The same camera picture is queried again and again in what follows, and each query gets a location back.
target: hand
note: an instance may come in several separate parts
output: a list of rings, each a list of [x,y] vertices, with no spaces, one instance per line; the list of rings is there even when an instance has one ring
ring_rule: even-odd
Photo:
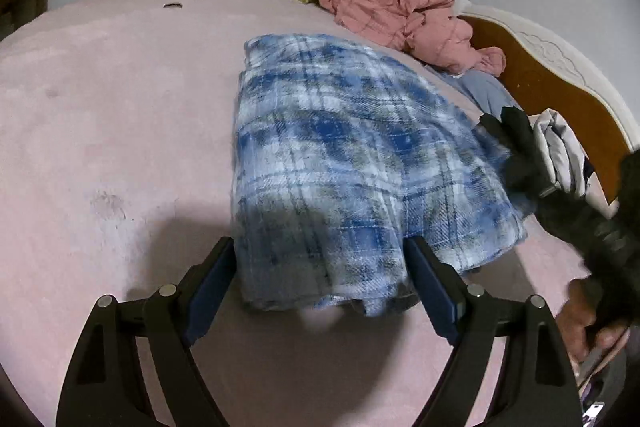
[[[595,321],[596,312],[582,289],[582,281],[580,279],[572,280],[569,283],[569,299],[562,306],[556,317],[556,322],[566,350],[574,364],[583,362],[589,354],[590,346],[587,345],[585,328],[591,326]],[[602,328],[596,334],[596,346],[603,350],[614,347],[603,361],[603,365],[613,359],[625,346],[628,337],[628,327],[623,322],[615,322]]]

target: gray folded cloth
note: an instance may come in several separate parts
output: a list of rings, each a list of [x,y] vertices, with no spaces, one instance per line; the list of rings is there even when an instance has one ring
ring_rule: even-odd
[[[580,142],[558,111],[547,109],[532,120],[533,137],[542,153],[551,182],[564,192],[582,197],[593,174]]]

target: blue plaid blanket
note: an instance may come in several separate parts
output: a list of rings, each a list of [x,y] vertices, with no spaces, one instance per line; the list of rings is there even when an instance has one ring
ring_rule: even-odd
[[[233,194],[245,300],[377,315],[412,291],[404,237],[423,235],[458,272],[525,237],[497,172],[507,151],[411,69],[327,35],[245,50]]]

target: folded blanket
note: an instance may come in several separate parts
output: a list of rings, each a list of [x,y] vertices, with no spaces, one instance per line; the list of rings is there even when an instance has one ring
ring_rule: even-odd
[[[454,17],[454,0],[318,0],[335,21],[370,41],[408,50],[427,64],[459,74],[474,68],[499,76],[506,64],[500,48],[476,50],[473,28]]]
[[[245,44],[234,239],[244,299],[261,309],[410,291],[402,239],[423,235],[459,272],[524,238],[497,169],[507,152],[425,79],[331,36]]]

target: pink bed sheet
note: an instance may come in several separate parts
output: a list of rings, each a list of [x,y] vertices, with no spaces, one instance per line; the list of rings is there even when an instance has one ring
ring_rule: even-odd
[[[95,299],[176,282],[228,233],[242,44],[273,32],[357,39],[292,0],[83,0],[0,44],[0,362],[46,427]],[[526,242],[474,278],[494,295],[536,291],[557,311],[579,258],[535,219],[527,226]],[[233,287],[193,354],[232,426],[396,427],[412,424],[449,346],[420,307],[380,319],[257,313]],[[470,425],[497,369],[495,359]]]

